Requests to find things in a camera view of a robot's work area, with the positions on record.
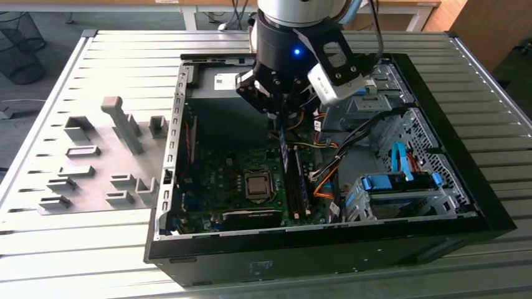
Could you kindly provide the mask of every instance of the aluminum table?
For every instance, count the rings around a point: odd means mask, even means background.
[[[374,33],[346,37],[354,50],[377,50]],[[385,40],[387,52],[410,54],[518,230],[423,266],[183,290],[143,263],[149,208],[42,216],[37,206],[69,161],[55,146],[70,142],[65,119],[99,110],[105,94],[122,95],[138,121],[170,115],[181,54],[249,52],[249,36],[87,31],[0,186],[3,298],[531,298],[531,121],[461,39],[387,32]]]

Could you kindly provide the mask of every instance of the wastebasket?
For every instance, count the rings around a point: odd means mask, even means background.
[[[0,29],[13,29],[22,32],[25,41],[18,41],[18,46],[23,51],[27,49],[35,52],[47,45],[29,12],[0,11]]]
[[[22,31],[0,29],[0,72],[18,85],[31,84],[45,77],[45,68]]]

